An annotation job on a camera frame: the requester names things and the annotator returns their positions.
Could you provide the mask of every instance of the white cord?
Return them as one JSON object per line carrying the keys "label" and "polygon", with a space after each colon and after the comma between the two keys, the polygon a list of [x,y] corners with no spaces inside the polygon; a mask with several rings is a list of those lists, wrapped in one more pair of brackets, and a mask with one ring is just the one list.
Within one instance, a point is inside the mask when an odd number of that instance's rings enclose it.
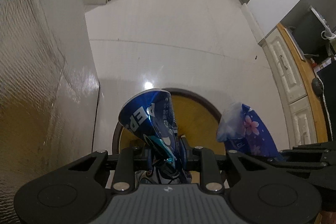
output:
{"label": "white cord", "polygon": [[327,37],[326,36],[326,31],[324,30],[324,31],[321,32],[321,37],[324,40],[333,40],[333,39],[335,39],[336,38],[336,34],[334,34],[333,32],[331,34],[332,34],[331,37]]}

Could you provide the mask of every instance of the floor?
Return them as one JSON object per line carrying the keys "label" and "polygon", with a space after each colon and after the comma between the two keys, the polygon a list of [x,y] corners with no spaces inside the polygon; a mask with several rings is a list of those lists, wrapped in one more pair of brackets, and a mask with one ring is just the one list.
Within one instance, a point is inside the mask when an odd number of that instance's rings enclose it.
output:
{"label": "floor", "polygon": [[122,105],[151,85],[191,90],[220,112],[245,103],[289,148],[272,72],[238,0],[111,0],[85,17],[101,86],[94,150],[111,152]]}

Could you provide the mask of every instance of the door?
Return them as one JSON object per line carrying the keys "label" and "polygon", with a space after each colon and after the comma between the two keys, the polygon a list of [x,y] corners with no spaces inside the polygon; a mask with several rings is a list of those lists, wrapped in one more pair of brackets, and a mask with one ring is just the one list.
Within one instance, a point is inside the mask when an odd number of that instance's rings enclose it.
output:
{"label": "door", "polygon": [[275,29],[266,38],[266,43],[277,65],[288,102],[293,103],[306,96],[307,93],[300,72],[278,29]]}
{"label": "door", "polygon": [[295,145],[317,143],[308,96],[290,104],[289,107],[293,117]]}

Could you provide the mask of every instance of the blue snack bag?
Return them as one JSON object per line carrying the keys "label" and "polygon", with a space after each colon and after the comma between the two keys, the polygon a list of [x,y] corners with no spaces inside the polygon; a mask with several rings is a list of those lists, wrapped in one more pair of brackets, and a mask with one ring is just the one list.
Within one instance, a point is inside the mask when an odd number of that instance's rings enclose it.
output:
{"label": "blue snack bag", "polygon": [[165,179],[186,183],[179,155],[179,139],[171,95],[151,89],[128,100],[119,113],[119,122],[155,151],[155,167]]}
{"label": "blue snack bag", "polygon": [[268,129],[249,106],[236,103],[224,112],[217,130],[217,141],[226,150],[282,160]]}

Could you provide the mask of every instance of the wooden countertop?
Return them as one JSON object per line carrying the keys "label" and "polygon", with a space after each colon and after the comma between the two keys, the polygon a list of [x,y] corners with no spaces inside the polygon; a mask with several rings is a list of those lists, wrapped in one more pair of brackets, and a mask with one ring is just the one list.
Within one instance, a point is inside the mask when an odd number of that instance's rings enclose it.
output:
{"label": "wooden countertop", "polygon": [[309,100],[311,111],[312,111],[313,118],[314,118],[317,141],[319,143],[327,142],[328,141],[327,127],[326,127],[326,123],[325,123],[325,119],[323,115],[321,101],[315,95],[311,87],[311,82],[315,78],[314,71],[310,67],[310,64],[308,62],[301,60],[296,47],[293,45],[293,41],[291,37],[287,34],[285,30],[285,27],[281,23],[279,23],[277,25],[277,28],[280,31],[283,39],[285,40],[289,50],[291,51],[294,61],[302,77],[303,84],[307,92],[308,100]]}

